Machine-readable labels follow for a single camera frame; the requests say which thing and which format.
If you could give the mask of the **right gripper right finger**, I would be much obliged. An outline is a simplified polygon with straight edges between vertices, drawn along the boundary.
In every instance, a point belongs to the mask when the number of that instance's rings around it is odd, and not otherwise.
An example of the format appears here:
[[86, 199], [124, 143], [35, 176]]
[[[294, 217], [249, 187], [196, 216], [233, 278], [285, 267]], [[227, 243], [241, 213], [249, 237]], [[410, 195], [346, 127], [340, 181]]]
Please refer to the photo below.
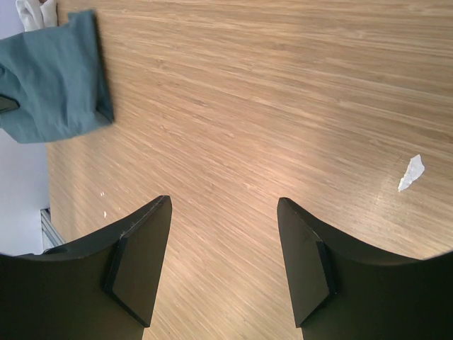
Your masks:
[[289, 198], [277, 223], [305, 339], [451, 339], [452, 254], [419, 260], [367, 244]]

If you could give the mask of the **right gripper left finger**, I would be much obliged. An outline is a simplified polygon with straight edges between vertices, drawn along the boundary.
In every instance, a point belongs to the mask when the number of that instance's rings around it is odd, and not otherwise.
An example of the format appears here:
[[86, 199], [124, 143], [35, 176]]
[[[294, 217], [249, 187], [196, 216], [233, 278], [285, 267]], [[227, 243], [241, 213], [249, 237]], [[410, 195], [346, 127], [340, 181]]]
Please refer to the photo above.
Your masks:
[[172, 202], [43, 254], [1, 256], [2, 339], [141, 339], [151, 324]]

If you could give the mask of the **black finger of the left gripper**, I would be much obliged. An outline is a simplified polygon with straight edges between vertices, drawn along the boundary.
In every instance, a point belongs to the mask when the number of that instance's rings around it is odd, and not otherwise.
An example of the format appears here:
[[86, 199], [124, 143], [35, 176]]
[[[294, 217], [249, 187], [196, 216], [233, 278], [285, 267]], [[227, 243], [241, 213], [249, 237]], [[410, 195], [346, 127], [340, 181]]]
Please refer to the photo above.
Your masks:
[[16, 100], [0, 95], [0, 113], [14, 111], [18, 108], [20, 108], [20, 105]]

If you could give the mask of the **blue-grey t-shirt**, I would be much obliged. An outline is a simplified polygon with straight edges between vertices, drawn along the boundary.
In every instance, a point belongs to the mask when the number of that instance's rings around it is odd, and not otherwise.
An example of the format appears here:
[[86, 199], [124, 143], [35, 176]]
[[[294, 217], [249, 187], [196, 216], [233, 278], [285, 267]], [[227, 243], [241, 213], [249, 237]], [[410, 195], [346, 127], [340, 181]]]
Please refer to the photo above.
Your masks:
[[1, 40], [1, 95], [20, 105], [1, 113], [1, 129], [22, 144], [70, 139], [112, 124], [95, 11], [69, 13], [64, 25]]

